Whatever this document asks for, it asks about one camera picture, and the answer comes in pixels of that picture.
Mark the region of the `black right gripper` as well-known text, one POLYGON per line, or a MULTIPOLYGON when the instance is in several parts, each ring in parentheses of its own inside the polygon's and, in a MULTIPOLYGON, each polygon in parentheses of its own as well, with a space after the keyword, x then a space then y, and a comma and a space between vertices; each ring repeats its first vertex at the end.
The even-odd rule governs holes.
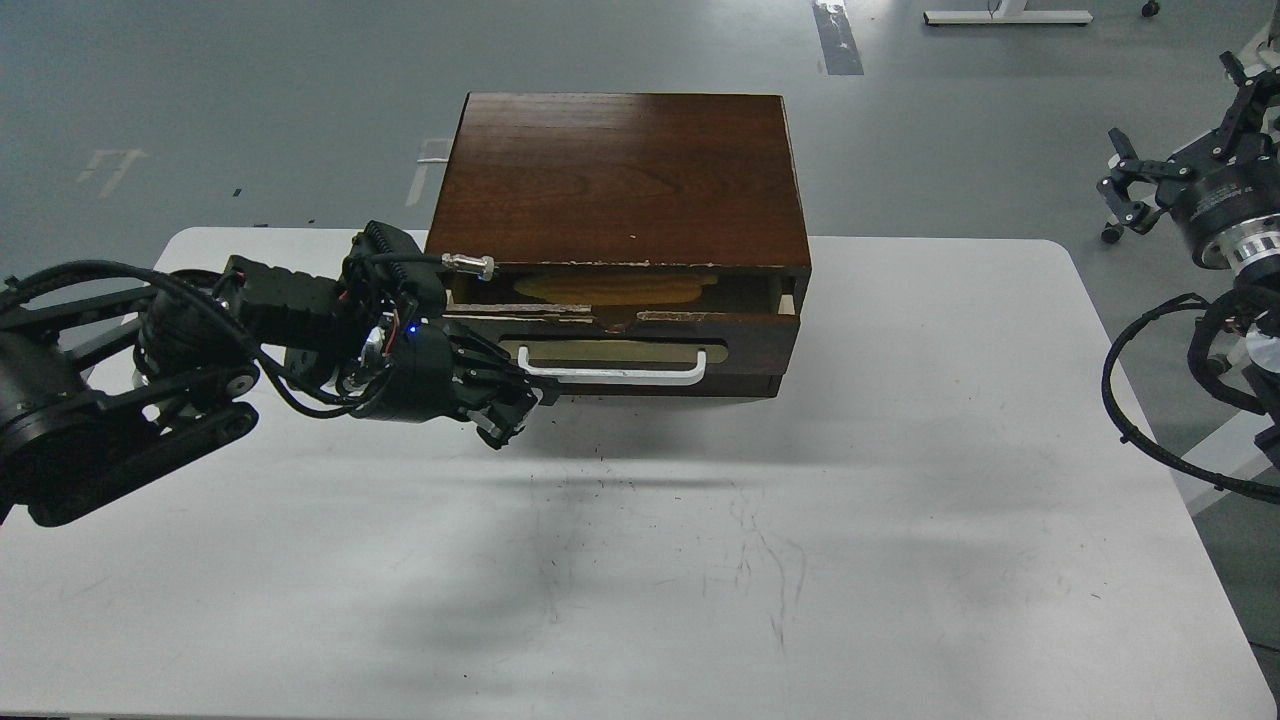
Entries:
POLYGON ((1169 214, 1190 260, 1230 272, 1277 269, 1277 145, 1266 122, 1277 106, 1277 54, 1247 65, 1219 56, 1236 95, 1212 133, 1212 152, 1164 161, 1140 159, 1120 128, 1108 131, 1116 163, 1097 184, 1115 223, 1138 234, 1169 214), (1153 188, 1135 199, 1134 184, 1153 188))

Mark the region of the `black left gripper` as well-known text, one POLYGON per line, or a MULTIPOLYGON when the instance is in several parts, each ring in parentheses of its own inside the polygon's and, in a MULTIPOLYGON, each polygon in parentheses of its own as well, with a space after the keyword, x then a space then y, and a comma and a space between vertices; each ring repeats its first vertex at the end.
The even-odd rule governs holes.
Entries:
POLYGON ((380 320, 358 352, 340 360, 334 388, 358 404, 351 415, 379 421, 470 421, 494 450, 506 447, 538 406, 562 386, 536 375, 500 346, 456 322, 416 322, 393 331, 380 320))

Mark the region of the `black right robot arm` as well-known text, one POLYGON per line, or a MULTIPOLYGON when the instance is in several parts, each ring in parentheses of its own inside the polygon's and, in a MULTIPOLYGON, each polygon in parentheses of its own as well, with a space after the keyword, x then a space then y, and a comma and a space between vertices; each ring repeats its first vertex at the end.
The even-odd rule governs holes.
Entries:
POLYGON ((1143 329, 1162 316, 1198 313, 1187 350, 1192 379, 1216 401, 1266 420, 1254 446, 1270 468, 1277 466, 1277 128, 1266 123, 1277 106, 1277 63, 1247 65, 1234 53, 1220 61, 1236 91, 1222 119, 1165 159, 1140 158, 1112 128, 1115 160, 1096 188, 1111 214, 1105 242, 1117 242, 1126 231, 1146 234, 1169 218, 1190 260, 1230 272, 1231 288, 1216 300, 1183 293, 1139 315, 1105 356, 1101 396, 1121 442, 1216 491, 1276 505, 1276 486, 1167 451, 1119 407, 1114 392, 1119 357, 1143 329))

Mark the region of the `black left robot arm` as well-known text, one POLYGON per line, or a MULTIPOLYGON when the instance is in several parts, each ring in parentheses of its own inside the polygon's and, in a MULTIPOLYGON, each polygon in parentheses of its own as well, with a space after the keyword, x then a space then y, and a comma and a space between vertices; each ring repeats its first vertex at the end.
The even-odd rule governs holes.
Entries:
POLYGON ((79 261, 3 290, 3 511, 61 527, 244 438, 256 386, 294 411, 471 424, 506 446, 553 379, 448 319, 442 277, 490 259, 352 252, 335 279, 79 261))

